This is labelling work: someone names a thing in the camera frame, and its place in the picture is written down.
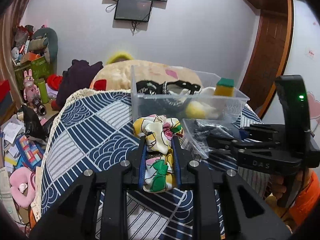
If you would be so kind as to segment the person's right hand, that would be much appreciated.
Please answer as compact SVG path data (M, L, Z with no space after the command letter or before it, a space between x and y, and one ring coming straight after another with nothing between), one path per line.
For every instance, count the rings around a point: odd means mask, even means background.
M305 171L300 171L296 174L296 181L298 181L302 187L301 191L310 183L312 172L313 170L311 168L306 168ZM286 192L284 178L282 176L271 176L271 185L273 196L275 196L276 199L280 199Z

